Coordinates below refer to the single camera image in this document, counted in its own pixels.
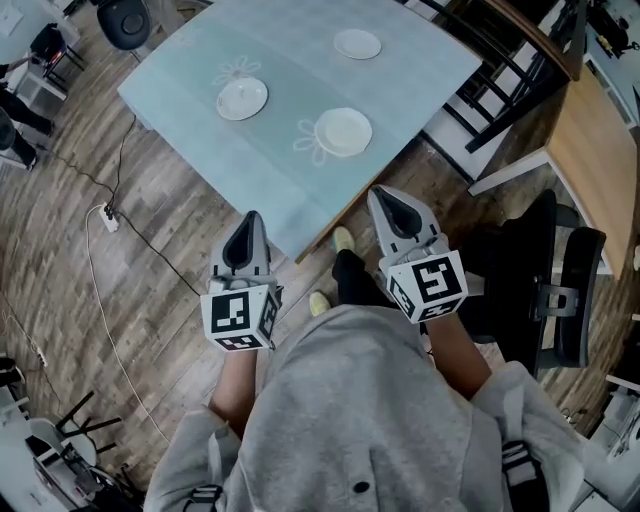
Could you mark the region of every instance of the yellow shoe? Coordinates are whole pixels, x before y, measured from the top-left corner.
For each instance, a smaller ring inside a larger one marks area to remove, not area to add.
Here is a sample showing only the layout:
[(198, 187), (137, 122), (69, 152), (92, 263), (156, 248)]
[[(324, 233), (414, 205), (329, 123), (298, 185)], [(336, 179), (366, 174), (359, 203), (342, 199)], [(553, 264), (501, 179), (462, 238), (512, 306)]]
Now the yellow shoe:
[(351, 252), (356, 252), (356, 242), (353, 239), (353, 235), (344, 226), (338, 226), (333, 230), (331, 235), (331, 244), (334, 251), (338, 254), (343, 249), (348, 249)]
[(309, 309), (311, 310), (311, 316), (315, 318), (329, 311), (331, 304), (329, 304), (329, 299), (322, 292), (315, 291), (309, 295)]

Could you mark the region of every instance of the wooden floor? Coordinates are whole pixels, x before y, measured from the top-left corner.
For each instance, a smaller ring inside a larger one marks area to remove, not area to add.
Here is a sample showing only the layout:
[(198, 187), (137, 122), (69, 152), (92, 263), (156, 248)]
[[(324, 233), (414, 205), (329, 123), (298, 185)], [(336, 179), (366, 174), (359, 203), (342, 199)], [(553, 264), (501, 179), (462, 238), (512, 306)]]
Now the wooden floor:
[[(90, 65), (73, 79), (68, 100), (55, 114), (58, 131), (50, 146), (97, 180), (113, 185), (119, 144), (133, 118), (116, 88), (137, 63), (130, 54), (108, 46), (95, 23), (94, 9), (81, 10), (75, 22), (83, 32), (78, 50)], [(125, 144), (121, 179), (116, 208), (204, 293), (209, 250), (238, 214), (168, 144), (140, 124)], [(453, 246), (478, 222), (502, 222), (520, 215), (547, 187), (555, 189), (563, 202), (570, 201), (549, 168), (472, 198), (458, 174), (422, 141), (406, 148), (381, 181), (411, 191), (429, 204)], [(28, 370), (32, 414), (65, 412), (94, 390), (96, 397), (81, 419), (87, 414), (95, 419), (123, 418), (122, 424), (95, 436), (101, 442), (118, 443), (116, 450), (102, 456), (102, 463), (107, 468), (127, 463), (144, 486), (166, 443), (116, 362), (86, 252), (87, 211), (109, 198), (106, 190), (53, 157), (43, 155), (30, 174), (0, 169), (0, 311), (9, 313), (8, 301), (43, 348), (51, 385), (37, 370), (35, 356), (15, 325), (9, 325), (2, 342)], [(356, 205), (344, 223), (373, 269), (379, 253), (366, 205)], [(638, 226), (636, 217), (634, 243)], [(185, 411), (211, 393), (221, 353), (204, 338), (198, 297), (126, 223), (109, 234), (96, 213), (89, 231), (96, 278), (118, 353), (146, 407), (171, 437)], [(333, 255), (324, 243), (296, 265), (277, 249), (272, 251), (273, 268), (285, 286), (274, 335), (279, 342), (308, 320), (311, 291), (335, 296), (330, 274)], [(596, 420), (606, 396), (604, 376), (620, 357), (631, 313), (640, 302), (640, 279), (630, 262), (631, 256), (619, 282), (598, 278), (591, 366), (552, 370), (541, 377), (560, 408), (588, 411), (578, 425), (582, 432)], [(482, 350), (491, 364), (500, 364), (495, 347)]]

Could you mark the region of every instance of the white plate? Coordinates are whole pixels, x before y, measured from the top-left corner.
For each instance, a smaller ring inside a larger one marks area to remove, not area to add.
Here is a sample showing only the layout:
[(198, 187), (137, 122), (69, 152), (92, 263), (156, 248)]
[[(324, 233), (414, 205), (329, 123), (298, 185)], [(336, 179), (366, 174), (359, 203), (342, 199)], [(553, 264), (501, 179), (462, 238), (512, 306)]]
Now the white plate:
[(333, 46), (342, 55), (359, 60), (373, 59), (382, 49), (380, 39), (357, 28), (338, 32), (333, 38)]
[(218, 95), (218, 113), (229, 121), (241, 121), (255, 116), (267, 102), (267, 86), (252, 77), (228, 83)]
[(354, 156), (362, 153), (373, 136), (369, 120), (352, 108), (334, 108), (324, 112), (315, 125), (319, 144), (332, 155)]

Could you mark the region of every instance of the sleeve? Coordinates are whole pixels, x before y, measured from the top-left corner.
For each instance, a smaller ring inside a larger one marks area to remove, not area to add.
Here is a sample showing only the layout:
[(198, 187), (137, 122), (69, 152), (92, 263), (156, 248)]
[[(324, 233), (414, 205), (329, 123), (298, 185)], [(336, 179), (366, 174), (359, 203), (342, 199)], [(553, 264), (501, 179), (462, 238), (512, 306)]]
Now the sleeve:
[(222, 487), (239, 449), (238, 436), (208, 408), (187, 413), (153, 473), (145, 512), (182, 512), (194, 488)]
[(497, 422), (503, 444), (524, 441), (540, 462), (550, 510), (569, 510), (584, 479), (577, 433), (520, 363), (494, 373), (471, 401)]

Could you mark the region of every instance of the gray hoodie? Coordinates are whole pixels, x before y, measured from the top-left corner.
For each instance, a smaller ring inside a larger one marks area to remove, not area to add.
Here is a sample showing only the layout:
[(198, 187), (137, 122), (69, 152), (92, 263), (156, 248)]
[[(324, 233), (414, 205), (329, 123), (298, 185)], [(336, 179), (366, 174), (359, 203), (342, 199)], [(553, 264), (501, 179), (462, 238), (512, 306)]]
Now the gray hoodie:
[(541, 462), (551, 510), (568, 510), (580, 442), (523, 366), (506, 364), (468, 402), (400, 311), (340, 306), (276, 350), (242, 445), (207, 408), (185, 415), (145, 512), (182, 512), (211, 484), (218, 511), (510, 511), (512, 440)]

